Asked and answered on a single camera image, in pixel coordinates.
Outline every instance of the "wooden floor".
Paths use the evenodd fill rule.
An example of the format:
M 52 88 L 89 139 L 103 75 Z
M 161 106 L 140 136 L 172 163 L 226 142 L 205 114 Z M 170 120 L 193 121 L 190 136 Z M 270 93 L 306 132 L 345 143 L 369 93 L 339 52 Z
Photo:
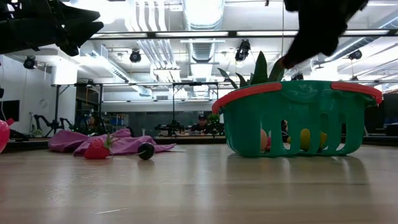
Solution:
M 152 161 L 0 155 L 0 223 L 398 223 L 398 149 L 246 159 L 225 145 Z

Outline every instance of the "green plant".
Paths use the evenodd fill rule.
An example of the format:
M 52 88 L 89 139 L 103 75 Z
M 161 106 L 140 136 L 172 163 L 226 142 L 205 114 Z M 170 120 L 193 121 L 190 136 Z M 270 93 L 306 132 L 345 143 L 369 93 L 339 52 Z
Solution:
M 35 129 L 32 131 L 33 136 L 43 136 L 43 131 L 41 129 Z
M 211 114 L 208 117 L 210 124 L 218 124 L 220 123 L 220 116 L 218 114 Z
M 283 66 L 279 63 L 280 59 L 278 59 L 275 62 L 275 65 L 273 66 L 271 73 L 268 76 L 267 72 L 267 60 L 264 54 L 260 51 L 260 54 L 257 58 L 256 61 L 256 67 L 254 69 L 254 73 L 251 74 L 250 80 L 245 80 L 243 76 L 239 73 L 236 73 L 236 75 L 239 78 L 240 85 L 239 87 L 237 84 L 229 77 L 229 75 L 224 71 L 223 69 L 218 68 L 220 71 L 221 75 L 227 79 L 228 81 L 231 82 L 232 86 L 237 89 L 237 88 L 242 88 L 248 85 L 257 85 L 261 83 L 267 83 L 267 82 L 279 82 L 282 80 L 284 77 L 285 70 Z

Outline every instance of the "ceiling pipe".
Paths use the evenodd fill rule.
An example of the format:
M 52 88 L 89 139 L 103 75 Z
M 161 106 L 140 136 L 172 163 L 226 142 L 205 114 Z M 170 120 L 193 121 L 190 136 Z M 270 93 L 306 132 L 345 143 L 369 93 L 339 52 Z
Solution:
M 138 3 L 139 3 L 138 24 L 141 28 L 141 31 L 148 32 L 149 30 L 145 20 L 145 0 L 139 0 Z M 154 57 L 157 61 L 157 64 L 160 64 L 160 68 L 165 68 L 166 64 L 164 63 L 162 56 L 160 55 L 160 52 L 155 45 L 155 42 L 153 40 L 147 40 L 147 43 L 148 43 L 148 48 L 151 49 L 151 52 L 154 52 Z
M 166 21 L 165 21 L 165 6 L 164 6 L 164 0 L 157 0 L 157 10 L 159 12 L 159 28 L 160 31 L 167 31 L 166 27 Z M 173 51 L 172 51 L 172 46 L 170 44 L 170 40 L 162 40 L 164 43 L 164 47 L 169 55 L 170 62 L 172 63 L 173 68 L 178 68 L 177 64 L 175 63 Z
M 370 27 L 370 29 L 396 29 L 396 28 L 398 28 L 398 10 L 395 10 L 393 13 L 389 14 L 388 16 L 381 19 L 379 22 L 373 24 Z M 350 40 L 347 40 L 346 42 L 338 46 L 338 48 L 335 50 L 335 53 L 333 53 L 332 56 L 327 57 L 324 60 L 317 61 L 314 64 L 321 65 L 323 63 L 337 60 L 341 57 L 349 55 L 350 53 L 353 53 L 354 51 L 360 49 L 361 47 L 364 47 L 365 45 L 370 44 L 371 42 L 374 42 L 378 38 L 380 37 L 360 37 L 360 38 L 355 37 Z
M 386 62 L 384 64 L 381 64 L 379 66 L 376 66 L 375 68 L 355 73 L 355 76 L 357 76 L 357 77 L 365 77 L 366 75 L 369 75 L 369 74 L 372 74 L 372 73 L 385 71 L 387 69 L 395 67 L 397 65 L 397 62 L 398 62 L 398 58 L 394 59 L 394 60 L 391 60 L 389 62 Z
M 382 50 L 376 52 L 375 54 L 372 54 L 372 55 L 370 55 L 370 56 L 368 56 L 368 57 L 366 57 L 366 58 L 362 58 L 361 60 L 358 60 L 357 62 L 352 63 L 352 64 L 350 64 L 350 65 L 347 65 L 347 66 L 345 66 L 345 67 L 343 67 L 343 68 L 340 68 L 340 69 L 338 69 L 338 71 L 343 71 L 343 70 L 346 70 L 347 68 L 351 68 L 351 67 L 353 67 L 353 66 L 357 66 L 357 65 L 361 65 L 361 64 L 363 64 L 363 63 L 366 63 L 367 59 L 372 59 L 372 58 L 375 57 L 375 56 L 380 57 L 380 54 L 382 54 L 382 53 L 384 53 L 384 52 L 387 52 L 388 50 L 391 50 L 391 49 L 393 49 L 393 48 L 395 48 L 395 47 L 397 47 L 397 46 L 398 46 L 398 43 L 395 43 L 395 44 L 391 45 L 390 47 L 387 47 L 387 48 L 385 48 L 385 49 L 382 49 Z
M 224 16 L 225 0 L 182 0 L 185 29 L 189 31 L 220 30 Z M 215 43 L 190 43 L 190 66 L 198 82 L 211 77 L 213 65 L 203 64 L 212 60 Z M 195 86 L 195 90 L 206 92 L 208 87 Z
M 128 1 L 128 6 L 130 8 L 130 15 L 125 18 L 124 20 L 124 25 L 126 26 L 127 30 L 129 32 L 135 32 L 135 31 L 140 31 L 140 28 L 137 23 L 137 5 L 135 0 L 129 0 Z M 148 48 L 145 47 L 147 46 L 146 40 L 137 40 L 137 44 L 139 48 L 145 53 L 147 56 L 149 62 L 153 65 L 156 66 L 155 58 L 154 56 L 149 52 Z
M 149 7 L 149 18 L 148 18 L 149 27 L 152 31 L 157 32 L 158 30 L 157 30 L 156 21 L 155 21 L 155 2 L 154 2 L 154 0 L 148 0 L 147 2 L 148 2 L 148 7 Z M 167 65 L 165 67 L 172 68 L 172 63 L 169 59 L 169 54 L 163 45 L 164 42 L 162 40 L 158 40 L 157 43 L 158 43 L 160 49 L 163 51 L 163 56 L 166 59 Z

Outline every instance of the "pink balloon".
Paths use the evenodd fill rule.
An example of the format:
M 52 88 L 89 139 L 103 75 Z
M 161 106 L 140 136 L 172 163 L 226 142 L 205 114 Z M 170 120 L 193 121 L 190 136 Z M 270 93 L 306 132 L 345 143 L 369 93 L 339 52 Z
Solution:
M 10 138 L 10 127 L 14 121 L 9 120 L 7 122 L 0 120 L 0 153 L 6 148 L 8 139 Z

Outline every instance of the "pillar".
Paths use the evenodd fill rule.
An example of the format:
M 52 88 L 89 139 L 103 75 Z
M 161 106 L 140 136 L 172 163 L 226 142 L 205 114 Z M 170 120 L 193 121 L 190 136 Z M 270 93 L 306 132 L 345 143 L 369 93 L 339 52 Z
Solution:
M 55 67 L 52 67 L 52 84 L 55 85 L 65 85 L 65 84 L 75 84 L 77 81 L 77 71 L 78 67 L 71 63 L 61 63 Z M 71 123 L 75 122 L 75 110 L 76 110 L 76 87 L 70 86 L 65 91 L 66 87 L 60 88 L 60 93 L 58 99 L 58 121 L 60 118 L 66 118 Z M 53 100 L 51 103 L 52 120 L 55 117 L 55 97 L 56 88 L 52 88 Z

